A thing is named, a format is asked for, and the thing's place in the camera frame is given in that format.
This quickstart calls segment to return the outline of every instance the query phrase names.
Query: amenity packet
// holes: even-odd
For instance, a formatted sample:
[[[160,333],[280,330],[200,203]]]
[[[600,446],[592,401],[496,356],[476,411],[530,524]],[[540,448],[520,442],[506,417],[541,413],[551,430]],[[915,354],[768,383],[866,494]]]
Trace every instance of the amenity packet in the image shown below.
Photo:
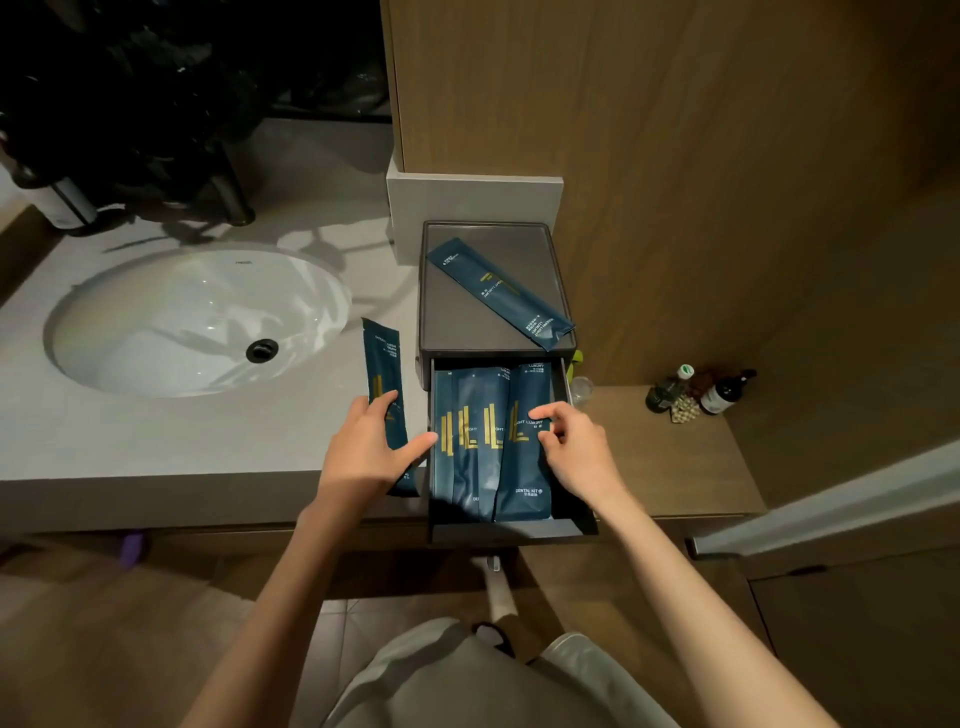
[[[574,329],[573,322],[507,276],[459,237],[447,240],[428,253],[427,258],[548,352]]]
[[[433,380],[433,426],[439,437],[433,446],[430,475],[430,497],[453,503],[453,434],[455,414],[453,372],[437,372]]]
[[[492,521],[510,391],[510,370],[477,367],[453,370],[457,411],[453,440],[453,499],[471,521]]]
[[[556,479],[537,438],[542,429],[550,429],[550,420],[531,420],[527,414],[550,401],[549,364],[521,364],[510,371],[508,429],[495,521],[543,521],[551,517],[550,494]]]
[[[387,445],[392,449],[402,448],[407,444],[407,423],[403,415],[403,381],[400,378],[400,332],[363,319],[363,349],[367,359],[370,401],[396,389],[396,399],[387,409],[385,426]],[[387,495],[416,497],[415,469],[408,468]]]

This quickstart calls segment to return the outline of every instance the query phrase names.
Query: clear cup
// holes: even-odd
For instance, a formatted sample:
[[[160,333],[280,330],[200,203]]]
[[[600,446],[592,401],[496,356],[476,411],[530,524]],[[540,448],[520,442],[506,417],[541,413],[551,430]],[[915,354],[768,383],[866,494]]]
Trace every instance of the clear cup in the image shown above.
[[[582,409],[591,397],[593,397],[593,382],[585,376],[575,376],[570,382],[570,404],[577,409]]]

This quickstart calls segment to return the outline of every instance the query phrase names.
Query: sink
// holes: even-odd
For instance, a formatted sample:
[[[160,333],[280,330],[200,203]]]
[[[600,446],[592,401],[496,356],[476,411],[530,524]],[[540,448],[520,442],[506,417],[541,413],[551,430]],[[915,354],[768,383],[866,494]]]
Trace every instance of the sink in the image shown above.
[[[314,356],[344,329],[350,301],[316,258],[212,243],[142,257],[77,286],[50,315],[44,345],[87,387],[209,395]]]

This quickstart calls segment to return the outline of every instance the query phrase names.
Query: white countertop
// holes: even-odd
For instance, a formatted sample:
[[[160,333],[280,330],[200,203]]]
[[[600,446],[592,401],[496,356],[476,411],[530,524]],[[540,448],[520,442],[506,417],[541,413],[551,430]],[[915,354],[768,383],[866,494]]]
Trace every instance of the white countertop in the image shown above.
[[[0,531],[292,520],[350,400],[367,394],[361,316],[399,330],[407,430],[413,436],[426,429],[426,394],[414,361],[418,272],[396,264],[383,175],[344,162],[342,135],[326,143],[294,135],[303,122],[272,123],[287,164],[253,197],[255,223],[197,233],[189,228],[202,223],[138,219],[93,237],[64,238],[0,308]],[[370,126],[356,133],[389,133]],[[352,293],[347,328],[282,376],[200,397],[107,394],[51,363],[43,328],[73,286],[198,234],[216,240],[204,244],[277,244],[320,258]],[[273,474],[259,491],[256,477],[241,479],[241,492],[233,487],[241,480],[170,477],[227,473]],[[284,480],[285,473],[300,476]],[[143,480],[141,489],[136,479],[144,476],[163,477]],[[171,486],[166,495],[165,481]],[[222,513],[220,497],[232,498]],[[238,498],[246,503],[234,502]],[[203,507],[191,506],[197,501]],[[422,514],[422,501],[385,498],[371,515]]]

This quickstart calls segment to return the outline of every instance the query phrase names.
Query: hand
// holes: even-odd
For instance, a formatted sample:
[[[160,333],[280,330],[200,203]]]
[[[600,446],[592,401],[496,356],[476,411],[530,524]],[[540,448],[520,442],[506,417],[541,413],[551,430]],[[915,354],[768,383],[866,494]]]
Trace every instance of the hand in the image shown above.
[[[424,432],[402,448],[390,449],[384,420],[395,399],[396,390],[370,404],[366,397],[357,397],[326,450],[314,505],[332,510],[350,525],[359,522],[368,506],[437,442],[436,432]]]
[[[533,420],[545,417],[552,418],[553,423],[549,431],[542,430],[538,437],[547,463],[568,491],[601,515],[611,503],[623,497],[633,498],[613,462],[603,427],[595,425],[590,417],[565,401],[542,404],[530,410]]]

